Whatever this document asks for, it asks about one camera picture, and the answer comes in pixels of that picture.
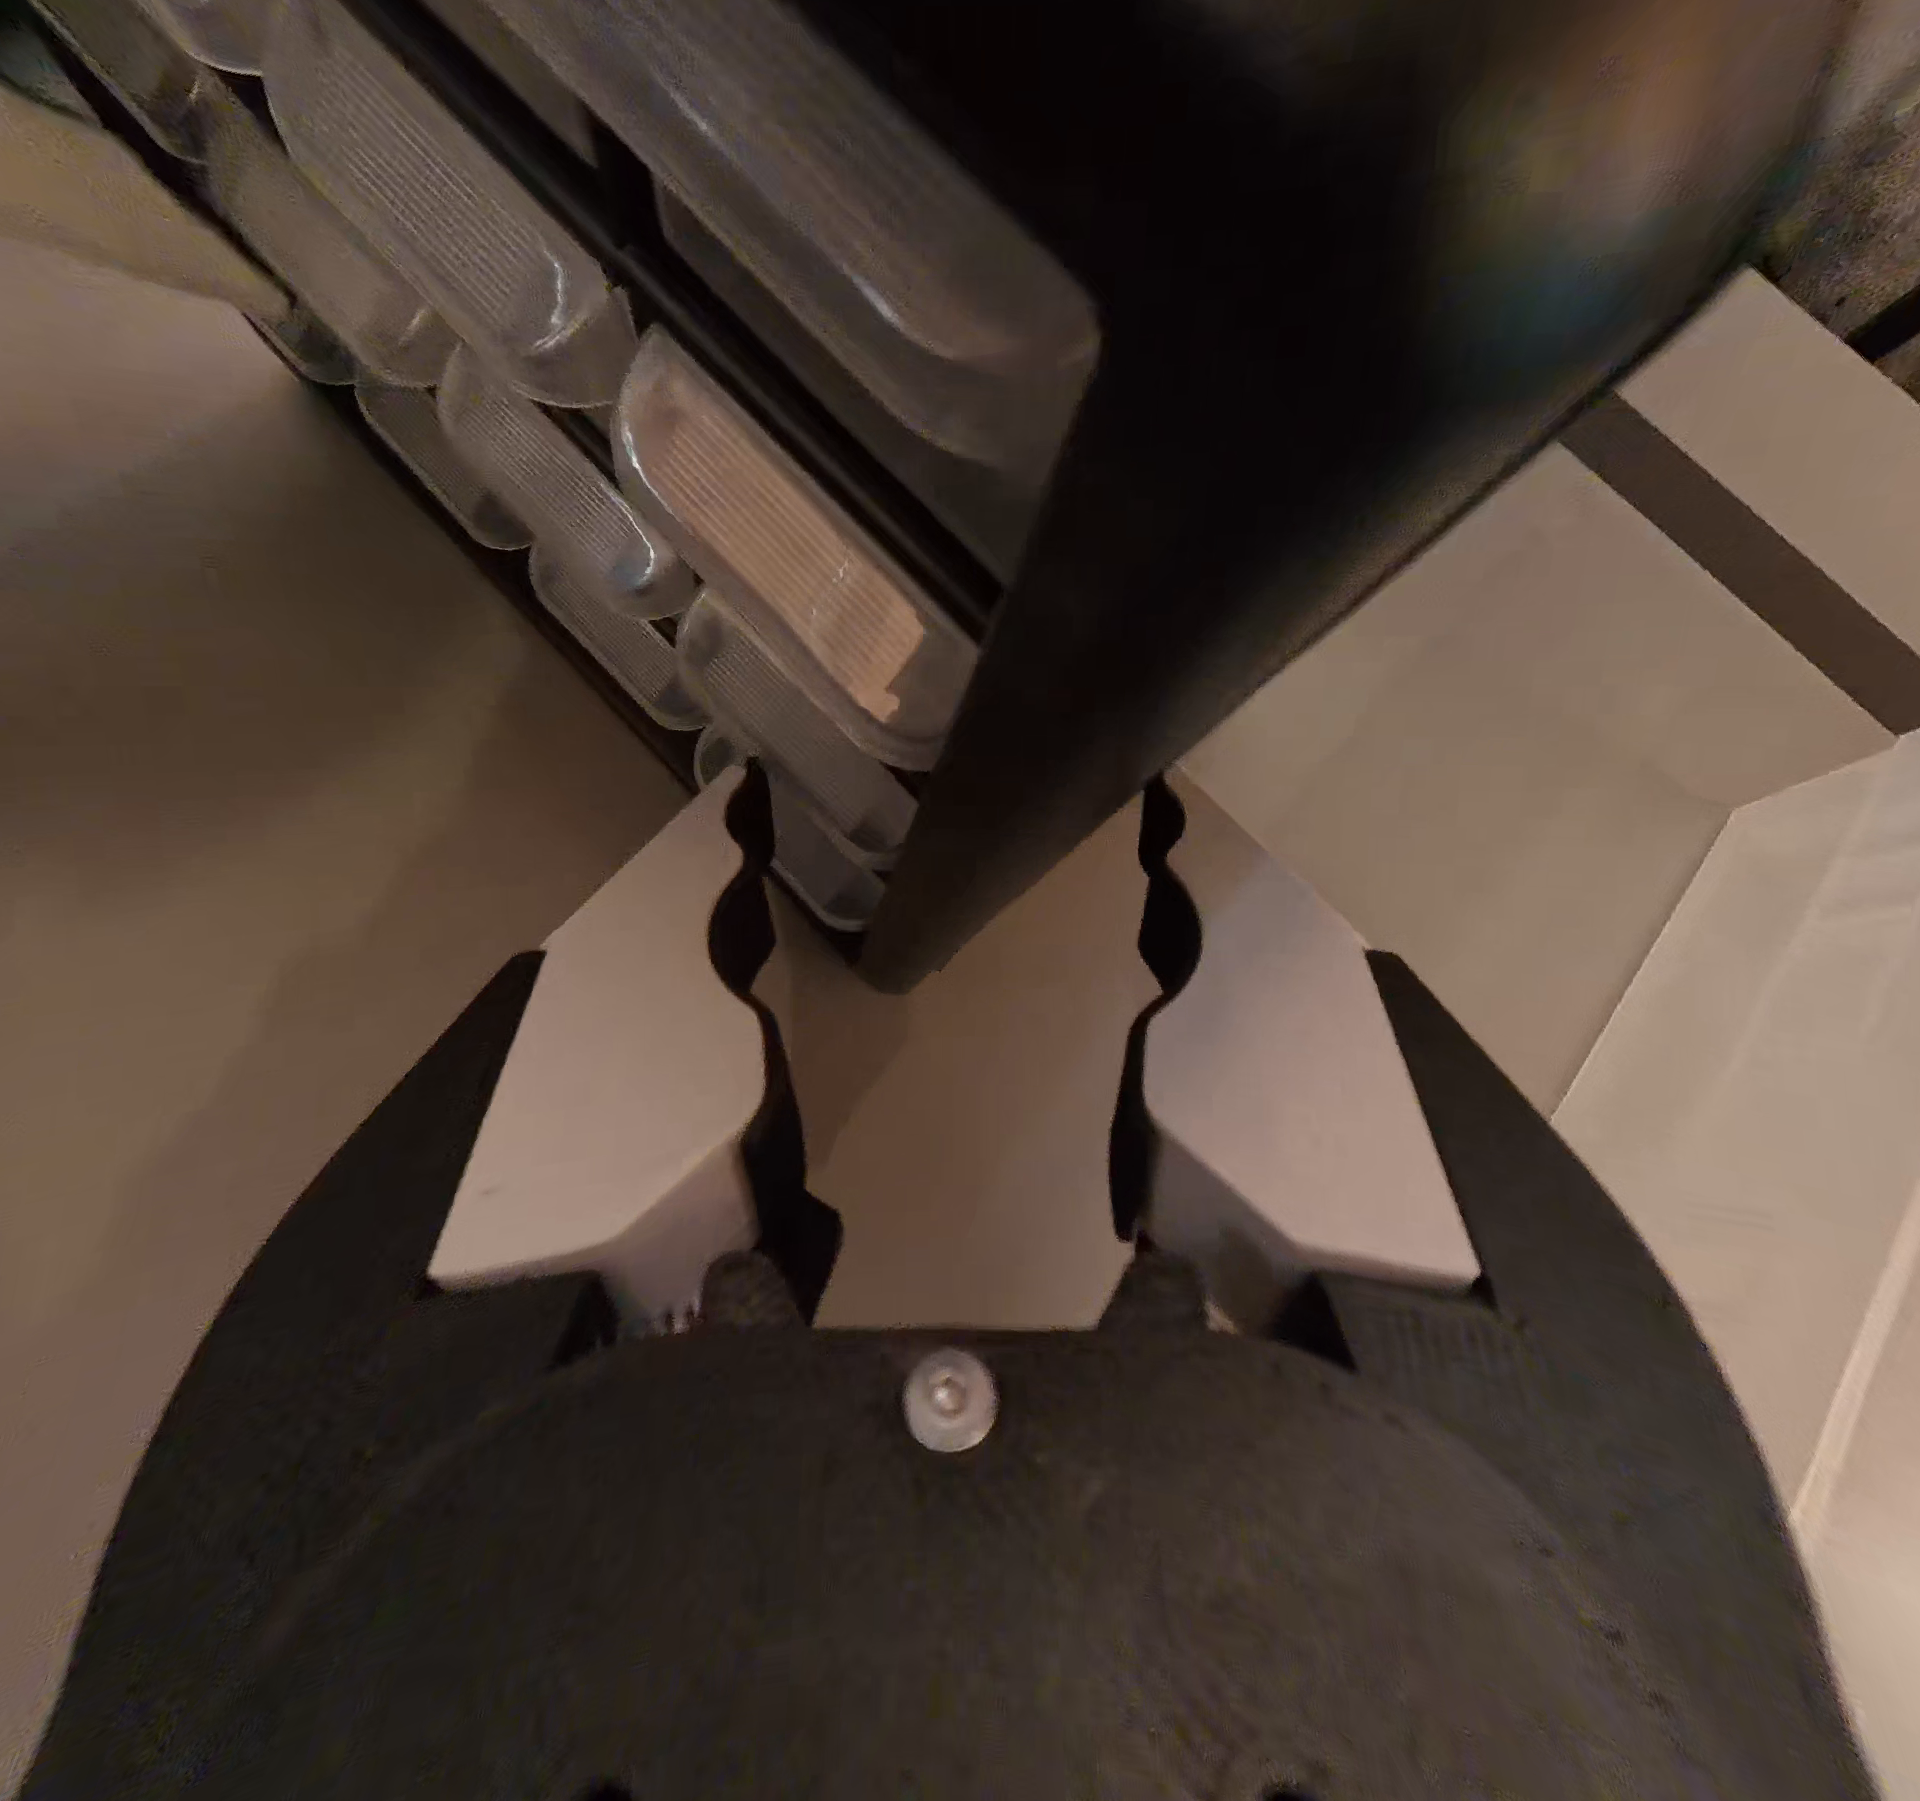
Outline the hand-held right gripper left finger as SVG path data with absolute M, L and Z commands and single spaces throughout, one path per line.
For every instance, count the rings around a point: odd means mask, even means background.
M 774 1261 L 815 1318 L 845 1218 L 809 1186 L 760 993 L 774 788 L 734 763 L 542 944 L 429 1261 L 449 1292 L 593 1272 L 619 1318 L 693 1316 L 714 1261 Z

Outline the black drawer cabinet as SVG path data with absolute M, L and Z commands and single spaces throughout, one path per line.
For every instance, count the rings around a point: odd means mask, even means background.
M 1642 360 L 1852 0 L 789 0 L 1093 301 L 944 751 L 909 990 Z

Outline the array of clear cabinet drawers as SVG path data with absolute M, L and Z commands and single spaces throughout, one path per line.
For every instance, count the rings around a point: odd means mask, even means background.
M 25 0 L 262 322 L 860 949 L 1099 349 L 789 0 Z

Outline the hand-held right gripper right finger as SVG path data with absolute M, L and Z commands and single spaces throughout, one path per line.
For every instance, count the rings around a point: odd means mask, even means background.
M 1141 799 L 1139 958 L 1108 1140 L 1117 1236 L 1268 1334 L 1313 1275 L 1480 1280 L 1361 935 L 1181 776 Z

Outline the large clear plastic bin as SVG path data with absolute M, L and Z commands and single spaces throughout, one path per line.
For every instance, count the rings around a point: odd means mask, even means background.
M 1712 1349 L 1861 1692 L 1916 1681 L 1916 1564 L 1841 1488 L 1916 1285 L 1916 735 L 1737 808 L 1553 1116 Z

